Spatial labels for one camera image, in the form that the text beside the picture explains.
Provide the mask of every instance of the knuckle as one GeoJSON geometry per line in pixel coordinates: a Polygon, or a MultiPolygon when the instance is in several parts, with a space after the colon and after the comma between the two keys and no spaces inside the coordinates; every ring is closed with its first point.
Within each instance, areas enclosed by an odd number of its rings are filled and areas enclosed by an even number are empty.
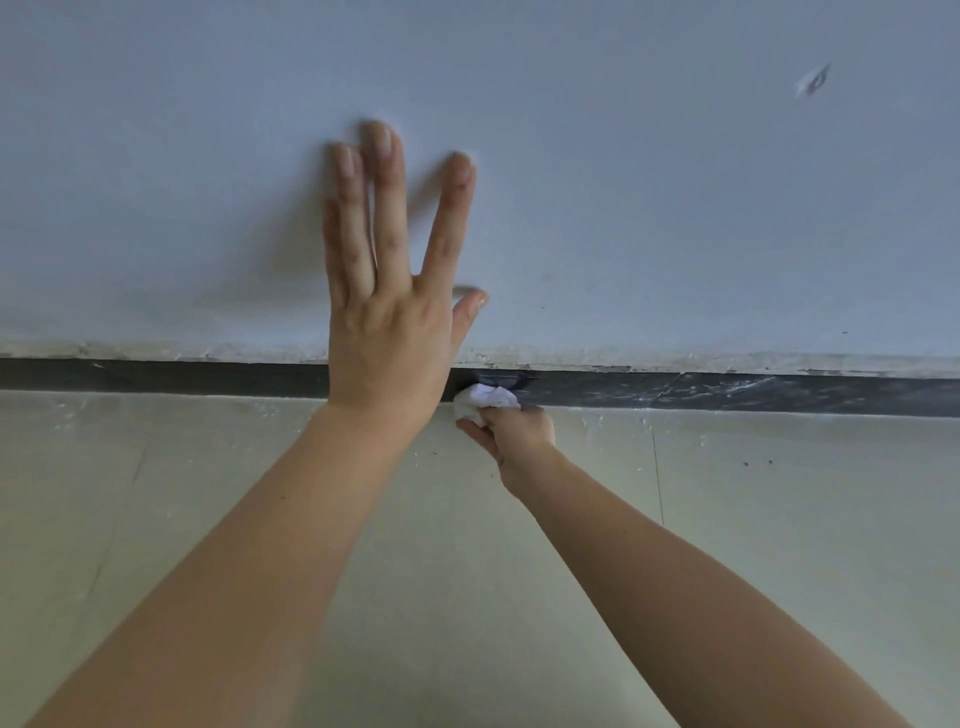
{"type": "Polygon", "coordinates": [[[440,257],[454,257],[460,252],[460,242],[454,235],[442,232],[437,236],[436,251],[440,257]]]}
{"type": "Polygon", "coordinates": [[[345,245],[343,256],[344,263],[350,267],[358,265],[362,259],[360,249],[355,245],[345,245]]]}
{"type": "Polygon", "coordinates": [[[384,253],[396,253],[403,249],[406,238],[401,233],[387,231],[382,232],[376,242],[384,253]]]}

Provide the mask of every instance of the plaster residue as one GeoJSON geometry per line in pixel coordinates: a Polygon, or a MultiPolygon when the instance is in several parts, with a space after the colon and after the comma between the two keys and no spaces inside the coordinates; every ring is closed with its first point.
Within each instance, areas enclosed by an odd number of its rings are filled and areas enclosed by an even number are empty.
{"type": "MultiPolygon", "coordinates": [[[[148,361],[236,361],[323,364],[326,348],[244,345],[200,347],[159,342],[112,346],[99,342],[0,342],[3,357],[77,357],[148,361]]],[[[625,348],[541,350],[524,347],[460,350],[455,366],[491,369],[622,372],[715,372],[762,375],[960,377],[960,356],[883,356],[839,353],[685,353],[625,348]]]]}

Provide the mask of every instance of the right hand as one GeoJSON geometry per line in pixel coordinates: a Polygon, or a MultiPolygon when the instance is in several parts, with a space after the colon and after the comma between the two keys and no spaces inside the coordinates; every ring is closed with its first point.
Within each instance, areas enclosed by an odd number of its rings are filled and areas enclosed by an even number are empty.
{"type": "Polygon", "coordinates": [[[480,410],[486,427],[460,420],[457,428],[486,450],[500,469],[500,479],[514,496],[545,460],[557,454],[553,422],[540,407],[480,410]]]}

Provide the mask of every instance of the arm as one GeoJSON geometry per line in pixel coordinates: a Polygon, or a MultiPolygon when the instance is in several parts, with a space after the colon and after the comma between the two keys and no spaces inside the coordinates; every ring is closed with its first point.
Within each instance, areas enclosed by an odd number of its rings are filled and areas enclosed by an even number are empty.
{"type": "Polygon", "coordinates": [[[908,728],[773,602],[567,460],[542,410],[458,426],[496,459],[644,680],[684,728],[908,728]]]}
{"type": "Polygon", "coordinates": [[[410,274],[399,139],[371,128],[376,265],[359,150],[324,215],[330,399],[298,441],[60,687],[31,728],[278,726],[397,459],[426,424],[486,294],[451,310],[475,171],[462,155],[410,274]]]}

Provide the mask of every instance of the cream wall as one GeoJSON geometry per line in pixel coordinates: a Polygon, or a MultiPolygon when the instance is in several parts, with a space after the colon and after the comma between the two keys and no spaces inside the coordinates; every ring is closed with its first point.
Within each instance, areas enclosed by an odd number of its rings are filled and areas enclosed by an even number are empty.
{"type": "MultiPolygon", "coordinates": [[[[20,725],[315,406],[0,393],[0,728],[20,725]]],[[[551,414],[574,460],[775,599],[918,728],[960,722],[960,421],[551,414]]],[[[674,725],[450,418],[438,410],[363,532],[295,725],[674,725]]]]}

